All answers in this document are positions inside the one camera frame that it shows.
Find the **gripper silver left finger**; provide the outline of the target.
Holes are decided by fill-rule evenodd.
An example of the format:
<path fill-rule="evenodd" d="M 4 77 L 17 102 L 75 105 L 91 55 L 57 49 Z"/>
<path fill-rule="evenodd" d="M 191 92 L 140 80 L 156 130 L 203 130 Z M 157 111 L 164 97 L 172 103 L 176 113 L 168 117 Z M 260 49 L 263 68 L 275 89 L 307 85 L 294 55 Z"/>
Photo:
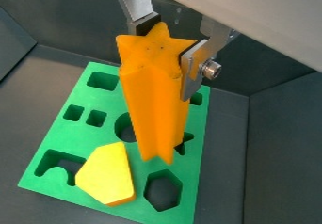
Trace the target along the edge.
<path fill-rule="evenodd" d="M 151 0 L 117 0 L 127 18 L 131 35 L 145 36 L 161 16 L 153 10 Z"/>

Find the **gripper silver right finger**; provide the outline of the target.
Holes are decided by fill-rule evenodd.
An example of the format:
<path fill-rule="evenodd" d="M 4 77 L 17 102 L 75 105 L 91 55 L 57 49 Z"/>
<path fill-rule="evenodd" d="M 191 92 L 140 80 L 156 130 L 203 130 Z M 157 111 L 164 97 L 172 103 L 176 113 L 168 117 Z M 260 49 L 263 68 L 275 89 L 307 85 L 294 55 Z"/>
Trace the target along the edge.
<path fill-rule="evenodd" d="M 200 32 L 205 39 L 193 43 L 180 55 L 183 101 L 192 97 L 204 78 L 213 80 L 219 75 L 222 65 L 215 61 L 215 56 L 239 35 L 238 31 L 207 16 L 201 18 Z"/>

